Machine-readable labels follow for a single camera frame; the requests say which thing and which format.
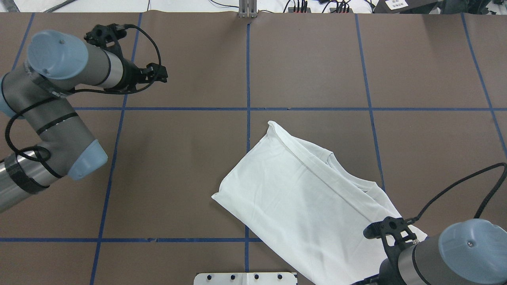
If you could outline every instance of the light blue joint cap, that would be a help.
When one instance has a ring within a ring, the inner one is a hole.
[[[32,37],[28,63],[41,75],[57,80],[72,78],[88,63],[85,43],[71,34],[43,30]]]
[[[498,284],[507,280],[507,232],[487,220],[448,227],[440,234],[439,251],[447,266],[469,281]]]
[[[5,75],[2,76],[2,78],[0,78],[0,111],[4,112],[4,114],[6,114],[7,117],[12,118],[16,114],[16,112],[14,112],[5,101],[3,92],[4,77]]]
[[[98,142],[94,140],[70,168],[68,175],[73,180],[79,180],[94,172],[107,162],[107,154]]]

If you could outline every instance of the white background surface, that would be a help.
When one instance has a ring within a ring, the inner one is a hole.
[[[15,0],[21,12],[41,12],[55,6],[64,0]],[[222,4],[238,5],[238,0],[216,0]],[[269,10],[281,13],[285,7],[286,0],[258,0],[257,8],[259,10]],[[369,4],[364,0],[351,0],[350,7],[355,13],[371,13]],[[308,7],[313,13],[320,13],[325,5],[321,5],[317,0],[308,0]],[[143,12],[148,7],[148,0],[77,0],[57,12]],[[490,3],[488,8],[502,15],[507,15],[507,8],[501,5]],[[221,7],[211,3],[209,0],[151,0],[150,10],[160,10],[164,12],[221,12],[236,11],[236,8]],[[0,12],[5,12],[5,7],[0,3]]]

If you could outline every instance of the white label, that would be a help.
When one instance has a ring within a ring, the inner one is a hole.
[[[386,0],[385,2],[389,9],[396,10],[403,7],[408,7],[407,2],[405,0]]]

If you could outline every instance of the folded white t-shirt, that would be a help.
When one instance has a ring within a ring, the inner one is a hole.
[[[378,274],[386,258],[382,241],[364,238],[363,230],[386,216],[400,217],[387,195],[375,182],[347,173],[332,152],[273,121],[269,126],[213,199],[317,285]]]

